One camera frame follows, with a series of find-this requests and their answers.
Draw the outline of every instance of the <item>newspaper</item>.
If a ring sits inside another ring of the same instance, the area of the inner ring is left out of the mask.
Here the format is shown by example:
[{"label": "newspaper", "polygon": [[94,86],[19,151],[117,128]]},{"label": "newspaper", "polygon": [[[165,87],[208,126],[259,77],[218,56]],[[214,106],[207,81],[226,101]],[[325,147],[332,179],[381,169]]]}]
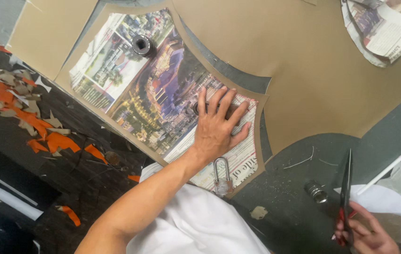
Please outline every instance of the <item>newspaper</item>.
[{"label": "newspaper", "polygon": [[343,0],[345,27],[363,56],[386,67],[401,56],[401,0]]},{"label": "newspaper", "polygon": [[[155,57],[142,58],[133,51],[131,43],[138,34],[155,43]],[[200,89],[207,89],[208,100],[223,86],[183,43],[167,9],[140,15],[111,13],[69,74],[75,92],[168,163],[194,141],[198,117],[192,107]],[[258,101],[237,95],[232,103],[244,100],[249,101],[248,111],[232,134],[251,122],[249,136],[224,155],[234,186],[258,168],[254,145]],[[223,176],[224,165],[218,171]],[[191,182],[213,190],[213,165]]]}]

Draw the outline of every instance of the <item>cardboard sheet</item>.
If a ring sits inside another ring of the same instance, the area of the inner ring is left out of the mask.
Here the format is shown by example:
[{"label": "cardboard sheet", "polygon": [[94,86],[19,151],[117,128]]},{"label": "cardboard sheet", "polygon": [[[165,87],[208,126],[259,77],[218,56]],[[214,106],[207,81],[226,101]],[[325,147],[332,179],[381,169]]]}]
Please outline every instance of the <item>cardboard sheet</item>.
[{"label": "cardboard sheet", "polygon": [[51,79],[67,59],[97,0],[28,0],[5,49]]},{"label": "cardboard sheet", "polygon": [[[190,49],[192,54],[202,63],[202,65],[205,66],[208,72],[212,73],[213,76],[218,78],[223,84],[225,84],[228,88],[236,88],[237,92],[241,95],[244,95],[246,97],[255,99],[259,101],[256,109],[256,118],[254,121],[255,126],[260,125],[260,116],[263,110],[263,106],[266,102],[267,95],[262,95],[262,94],[257,94],[250,92],[246,89],[243,89],[242,87],[237,86],[230,80],[226,79],[223,77],[219,72],[217,72],[209,63],[206,61],[198,49],[194,47],[192,41],[189,39],[188,35],[184,31],[181,21],[179,19],[178,14],[175,12],[175,9],[173,8],[172,4],[170,1],[166,1],[162,4],[157,4],[148,8],[124,8],[124,7],[119,7],[116,5],[112,4],[107,4],[104,8],[104,10],[99,14],[97,17],[96,21],[93,23],[91,26],[90,30],[86,33],[84,38],[81,40],[79,43],[78,47],[74,49],[72,55],[70,58],[67,60],[66,64],[62,68],[60,74],[56,78],[56,83],[62,87],[66,92],[71,94],[73,97],[78,99],[83,103],[85,107],[87,107],[89,110],[91,110],[93,113],[98,115],[100,118],[102,118],[108,125],[112,126],[113,129],[117,130],[121,135],[125,136],[127,139],[129,139],[131,142],[133,142],[136,146],[138,146],[142,151],[150,155],[154,160],[156,160],[158,163],[162,165],[167,165],[167,162],[163,160],[163,158],[156,152],[154,152],[152,149],[144,145],[141,141],[139,141],[135,136],[133,136],[131,133],[127,132],[121,125],[116,123],[112,118],[108,117],[107,114],[104,113],[99,108],[94,107],[92,104],[89,102],[85,101],[85,99],[82,98],[81,95],[78,93],[74,92],[72,89],[72,84],[71,84],[71,78],[69,71],[76,65],[77,61],[79,61],[80,57],[83,55],[83,53],[86,51],[88,48],[89,43],[94,39],[95,35],[100,31],[102,26],[106,23],[109,14],[110,13],[124,13],[124,14],[146,14],[149,12],[153,11],[158,11],[164,8],[169,8],[170,14],[172,16],[172,19],[174,21],[175,27],[177,28],[177,31],[180,33],[181,38],[183,39],[183,42],[186,44],[187,48]],[[235,188],[234,193],[239,191],[241,188],[243,188],[248,182],[250,182],[253,178],[255,178],[258,174],[264,171],[264,162],[263,158],[261,155],[261,147],[260,147],[260,129],[256,128],[254,132],[254,144],[256,148],[256,157],[258,161],[258,169],[255,173],[253,173],[251,176],[249,176],[243,183],[241,183],[237,188]]]},{"label": "cardboard sheet", "polygon": [[340,1],[173,2],[221,60],[272,77],[265,121],[274,154],[319,133],[361,137],[401,103],[401,57],[384,69],[369,63],[343,25]]}]

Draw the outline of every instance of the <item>metal padlock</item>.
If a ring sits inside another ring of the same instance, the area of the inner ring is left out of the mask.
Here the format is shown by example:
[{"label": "metal padlock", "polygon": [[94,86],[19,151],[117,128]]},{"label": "metal padlock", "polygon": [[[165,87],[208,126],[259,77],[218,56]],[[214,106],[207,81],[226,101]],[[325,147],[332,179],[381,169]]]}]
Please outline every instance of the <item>metal padlock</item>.
[{"label": "metal padlock", "polygon": [[[218,167],[216,164],[221,160],[223,160],[225,163],[225,171],[226,171],[225,179],[219,178],[219,176],[218,176]],[[229,168],[228,168],[227,159],[224,157],[219,157],[218,159],[215,159],[214,163],[213,163],[213,167],[214,167],[214,190],[216,192],[216,195],[222,197],[227,193],[232,193],[233,185],[232,185],[231,179],[230,179],[230,172],[229,172]]]}]

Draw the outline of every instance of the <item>curved cardboard edge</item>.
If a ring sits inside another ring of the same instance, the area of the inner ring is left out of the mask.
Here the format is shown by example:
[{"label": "curved cardboard edge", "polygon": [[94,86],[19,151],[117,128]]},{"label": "curved cardboard edge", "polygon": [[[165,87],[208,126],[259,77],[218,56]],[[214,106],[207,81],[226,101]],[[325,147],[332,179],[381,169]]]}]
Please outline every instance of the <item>curved cardboard edge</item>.
[{"label": "curved cardboard edge", "polygon": [[122,136],[124,136],[127,140],[129,140],[130,142],[133,142],[133,144],[135,144],[137,147],[139,147],[144,153],[149,155],[152,159],[154,159],[155,161],[157,161],[159,164],[161,164],[163,166],[167,165],[167,162],[165,160],[163,160],[163,158],[159,154],[153,152],[149,147],[144,145],[135,136],[133,136],[131,133],[125,131],[112,118],[108,117],[104,112],[102,112],[100,109],[94,107],[90,103],[85,103],[84,102],[85,100],[79,94],[77,94],[73,91],[72,85],[71,85],[71,79],[69,76],[69,71],[75,66],[75,64],[80,59],[83,52],[85,51],[85,49],[88,48],[89,43],[94,39],[96,34],[99,32],[99,30],[102,28],[102,26],[106,23],[110,13],[146,14],[146,13],[158,11],[158,10],[161,10],[164,8],[169,9],[169,12],[170,12],[172,20],[174,22],[175,28],[180,33],[180,36],[183,39],[184,43],[186,43],[187,47],[191,50],[191,52],[194,54],[194,56],[200,61],[200,63],[203,64],[203,66],[210,73],[212,73],[216,78],[218,78],[228,88],[236,88],[237,92],[239,94],[247,96],[249,98],[252,98],[252,99],[255,99],[258,101],[257,108],[256,108],[256,114],[255,114],[255,120],[254,120],[254,144],[255,144],[255,152],[257,154],[258,168],[251,176],[249,176],[244,182],[242,182],[237,188],[235,188],[233,193],[231,193],[231,195],[227,196],[230,198],[235,193],[237,193],[240,189],[242,189],[246,184],[248,184],[248,182],[250,182],[252,179],[257,177],[260,173],[262,173],[265,170],[265,162],[263,160],[263,156],[262,156],[262,152],[261,152],[261,145],[260,145],[260,117],[261,117],[261,113],[263,111],[263,107],[264,107],[269,95],[258,94],[258,93],[251,92],[247,89],[244,89],[244,88],[238,86],[237,84],[233,83],[231,80],[227,79],[223,75],[221,75],[217,70],[215,70],[214,67],[202,56],[200,51],[197,49],[197,47],[191,41],[190,37],[188,36],[188,34],[186,33],[185,29],[183,28],[183,26],[181,24],[180,17],[177,14],[177,12],[175,11],[175,8],[174,8],[171,0],[166,0],[163,3],[156,4],[156,5],[149,6],[149,7],[120,7],[115,4],[106,4],[105,7],[103,8],[102,12],[99,14],[99,16],[97,17],[95,22],[92,24],[89,31],[81,39],[77,48],[74,49],[73,53],[68,58],[65,65],[62,67],[60,73],[58,74],[57,78],[55,79],[55,82],[58,84],[58,86],[60,88],[65,90],[74,99],[76,99],[81,104],[83,104],[89,111],[91,111],[92,113],[96,114],[99,118],[104,120],[108,125],[110,125],[114,130],[116,130],[118,133],[120,133]]}]

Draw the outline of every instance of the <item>white fabric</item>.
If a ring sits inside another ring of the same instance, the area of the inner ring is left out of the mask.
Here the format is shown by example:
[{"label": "white fabric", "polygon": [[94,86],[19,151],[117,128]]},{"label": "white fabric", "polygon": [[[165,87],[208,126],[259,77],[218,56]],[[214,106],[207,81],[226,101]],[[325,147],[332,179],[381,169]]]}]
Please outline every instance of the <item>white fabric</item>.
[{"label": "white fabric", "polygon": [[[154,163],[144,181],[163,167]],[[127,246],[127,254],[269,254],[235,208],[214,194],[185,184],[145,230]]]}]

